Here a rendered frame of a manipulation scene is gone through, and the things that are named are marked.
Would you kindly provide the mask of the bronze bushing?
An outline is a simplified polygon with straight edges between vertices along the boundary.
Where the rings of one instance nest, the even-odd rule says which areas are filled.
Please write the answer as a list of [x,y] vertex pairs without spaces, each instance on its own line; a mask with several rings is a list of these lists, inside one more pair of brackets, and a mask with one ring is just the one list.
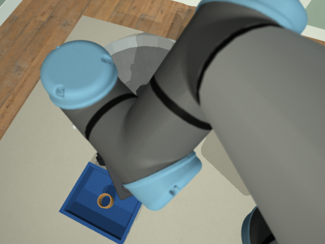
[[[110,201],[110,203],[109,203],[108,206],[105,206],[105,207],[104,207],[104,206],[102,205],[102,199],[103,199],[105,196],[109,196],[111,201]],[[101,194],[101,195],[98,197],[97,200],[98,200],[97,203],[98,203],[99,207],[101,207],[101,208],[106,208],[106,209],[112,207],[112,205],[113,205],[113,203],[114,203],[114,198],[113,198],[111,195],[107,194],[107,193],[103,193],[103,194]]]

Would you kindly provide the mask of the blue crate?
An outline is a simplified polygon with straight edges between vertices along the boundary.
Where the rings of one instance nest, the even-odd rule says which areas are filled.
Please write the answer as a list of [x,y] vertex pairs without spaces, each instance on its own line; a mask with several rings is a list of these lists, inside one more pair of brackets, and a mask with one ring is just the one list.
[[[114,198],[112,207],[99,207],[97,200],[103,193]],[[59,212],[122,244],[141,205],[142,202],[135,196],[120,200],[108,171],[88,162]]]

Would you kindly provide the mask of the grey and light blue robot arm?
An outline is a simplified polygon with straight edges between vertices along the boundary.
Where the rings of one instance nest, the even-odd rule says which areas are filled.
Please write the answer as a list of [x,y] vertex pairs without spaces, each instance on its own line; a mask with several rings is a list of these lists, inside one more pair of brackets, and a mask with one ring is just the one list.
[[53,49],[41,83],[120,200],[165,207],[214,130],[257,205],[242,244],[325,244],[325,46],[307,22],[299,0],[201,0],[139,97],[87,40]]

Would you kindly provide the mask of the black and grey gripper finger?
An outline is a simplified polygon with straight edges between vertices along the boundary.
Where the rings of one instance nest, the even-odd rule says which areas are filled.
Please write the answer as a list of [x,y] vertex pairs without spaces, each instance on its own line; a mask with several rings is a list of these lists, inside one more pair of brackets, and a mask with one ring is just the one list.
[[98,159],[98,157],[96,157],[96,160],[98,161],[99,165],[105,166],[105,164],[104,164],[104,162],[102,162],[101,158]]

